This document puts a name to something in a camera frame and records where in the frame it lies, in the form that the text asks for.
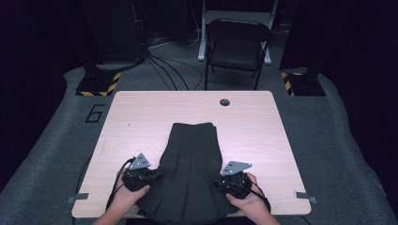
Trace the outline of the person's left hand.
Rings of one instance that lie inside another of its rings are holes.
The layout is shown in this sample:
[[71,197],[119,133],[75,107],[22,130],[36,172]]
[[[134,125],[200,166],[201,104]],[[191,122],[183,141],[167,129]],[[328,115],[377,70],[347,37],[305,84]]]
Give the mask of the person's left hand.
[[118,178],[116,191],[114,193],[114,199],[111,205],[119,205],[126,209],[131,210],[131,208],[142,198],[144,197],[150,189],[150,185],[146,185],[139,190],[130,191],[124,185],[122,181],[122,177]]

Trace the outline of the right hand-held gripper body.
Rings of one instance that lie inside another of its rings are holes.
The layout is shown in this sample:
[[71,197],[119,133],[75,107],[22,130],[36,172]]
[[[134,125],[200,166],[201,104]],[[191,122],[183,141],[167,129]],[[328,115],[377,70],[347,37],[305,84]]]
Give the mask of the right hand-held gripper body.
[[220,172],[221,180],[225,183],[222,191],[237,199],[245,199],[251,192],[252,181],[244,171],[251,166],[251,163],[229,161]]

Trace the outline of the dark pleated skirt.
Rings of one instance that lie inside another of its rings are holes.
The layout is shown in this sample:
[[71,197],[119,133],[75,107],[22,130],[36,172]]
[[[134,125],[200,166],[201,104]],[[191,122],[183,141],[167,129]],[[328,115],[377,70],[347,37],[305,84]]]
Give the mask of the dark pleated skirt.
[[204,225],[235,213],[218,186],[222,154],[211,123],[172,126],[158,170],[162,177],[137,205],[160,224]]

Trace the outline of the dark curtain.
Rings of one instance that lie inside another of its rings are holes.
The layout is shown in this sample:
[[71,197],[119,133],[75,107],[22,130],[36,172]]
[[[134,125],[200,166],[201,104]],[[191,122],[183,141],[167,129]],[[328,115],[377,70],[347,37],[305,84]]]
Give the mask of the dark curtain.
[[299,0],[280,68],[299,67],[337,88],[398,218],[398,0]]
[[0,192],[66,91],[63,72],[23,0],[0,0]]

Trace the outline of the black yellow striped stand base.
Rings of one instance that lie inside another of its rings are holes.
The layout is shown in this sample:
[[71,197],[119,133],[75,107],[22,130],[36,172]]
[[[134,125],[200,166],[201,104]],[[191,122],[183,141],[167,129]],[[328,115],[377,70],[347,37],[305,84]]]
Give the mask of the black yellow striped stand base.
[[120,76],[120,73],[110,73],[102,74],[94,78],[93,76],[85,74],[76,88],[75,95],[85,97],[110,96],[114,92]]
[[324,97],[326,95],[318,79],[310,79],[302,73],[283,72],[287,94],[292,97]]

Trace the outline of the white metal stand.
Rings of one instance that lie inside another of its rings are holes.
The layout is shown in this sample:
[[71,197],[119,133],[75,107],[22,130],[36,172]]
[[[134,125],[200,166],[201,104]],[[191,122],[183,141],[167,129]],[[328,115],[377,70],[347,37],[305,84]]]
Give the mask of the white metal stand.
[[201,19],[201,40],[197,59],[203,62],[206,58],[206,32],[207,24],[217,19],[232,19],[258,22],[265,24],[269,29],[274,24],[279,0],[271,0],[271,10],[266,12],[250,12],[250,11],[225,11],[225,10],[208,10],[207,0],[202,0],[202,19]]

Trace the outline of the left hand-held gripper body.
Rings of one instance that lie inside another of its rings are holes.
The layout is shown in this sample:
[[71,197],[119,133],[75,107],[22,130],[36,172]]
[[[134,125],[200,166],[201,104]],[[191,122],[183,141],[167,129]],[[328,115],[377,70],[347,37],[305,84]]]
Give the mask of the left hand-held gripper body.
[[136,191],[153,182],[147,181],[146,176],[151,171],[150,163],[144,154],[127,160],[122,173],[122,181],[127,189]]

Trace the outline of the black folding chair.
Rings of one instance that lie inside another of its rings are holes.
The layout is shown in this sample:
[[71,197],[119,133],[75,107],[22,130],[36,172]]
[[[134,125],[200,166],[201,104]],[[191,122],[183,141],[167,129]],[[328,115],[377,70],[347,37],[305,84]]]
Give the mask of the black folding chair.
[[259,84],[272,32],[263,23],[232,19],[216,19],[207,25],[206,71],[214,68],[251,72],[253,90]]

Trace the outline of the grey table edge bracket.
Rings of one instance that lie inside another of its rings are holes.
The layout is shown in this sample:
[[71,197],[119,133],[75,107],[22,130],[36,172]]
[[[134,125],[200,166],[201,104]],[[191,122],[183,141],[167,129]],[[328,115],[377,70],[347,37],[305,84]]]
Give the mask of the grey table edge bracket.
[[317,198],[315,196],[310,195],[309,193],[295,191],[294,195],[298,199],[305,199],[308,200],[310,203],[317,203]]
[[73,196],[68,197],[66,203],[73,204],[77,200],[87,200],[87,199],[88,199],[88,193],[77,193],[74,194]]

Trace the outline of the person's right hand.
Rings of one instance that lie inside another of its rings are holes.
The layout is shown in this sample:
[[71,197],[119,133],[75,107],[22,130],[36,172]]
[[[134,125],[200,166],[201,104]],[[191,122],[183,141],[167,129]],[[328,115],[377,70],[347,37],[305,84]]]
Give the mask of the person's right hand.
[[264,202],[265,195],[261,188],[257,186],[256,177],[251,173],[247,172],[248,177],[253,182],[251,187],[251,193],[245,199],[237,199],[231,194],[227,193],[227,200],[237,208],[239,208],[244,215],[248,218],[250,214],[257,212],[268,212],[268,208]]

